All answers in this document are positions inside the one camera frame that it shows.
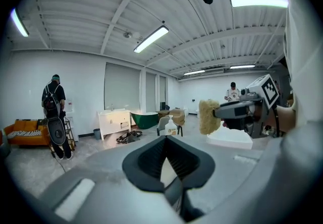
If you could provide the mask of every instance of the trash can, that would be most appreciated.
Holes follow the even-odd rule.
[[[94,132],[95,139],[100,140],[101,139],[100,129],[94,129],[93,132]]]

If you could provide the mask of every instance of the white platform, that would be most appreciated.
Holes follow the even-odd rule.
[[[223,122],[218,130],[207,136],[206,142],[230,148],[252,148],[252,139],[246,132],[223,127]]]

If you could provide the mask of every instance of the backpack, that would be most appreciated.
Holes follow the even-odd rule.
[[[48,85],[45,87],[45,99],[43,100],[43,105],[45,109],[45,114],[47,117],[59,117],[61,112],[61,103],[57,99],[57,96],[55,94],[57,88],[60,86],[60,84],[56,87],[54,93],[51,93]]]

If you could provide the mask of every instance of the white wall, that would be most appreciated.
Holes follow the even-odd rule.
[[[182,81],[180,82],[182,105],[188,107],[188,113],[195,114],[199,101],[202,99],[214,99],[219,103],[225,103],[227,101],[224,99],[224,96],[230,88],[231,82],[234,81],[237,88],[241,90],[263,75],[265,74],[235,75]]]
[[[75,129],[92,133],[103,109],[105,64],[101,57],[70,52],[14,53],[1,88],[1,127],[15,119],[42,119],[42,91],[58,74],[66,99],[73,100]]]
[[[173,77],[167,77],[166,81],[166,104],[171,109],[176,107],[183,108],[182,92],[180,90],[180,82]]]

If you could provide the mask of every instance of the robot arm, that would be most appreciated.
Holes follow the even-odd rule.
[[[256,79],[241,90],[240,101],[224,103],[213,110],[213,116],[224,119],[229,129],[246,131],[252,138],[257,138],[262,132],[263,123],[272,108],[276,116],[277,132],[279,133],[276,100],[278,90],[271,76],[265,75]],[[261,115],[255,116],[255,108],[262,108]]]

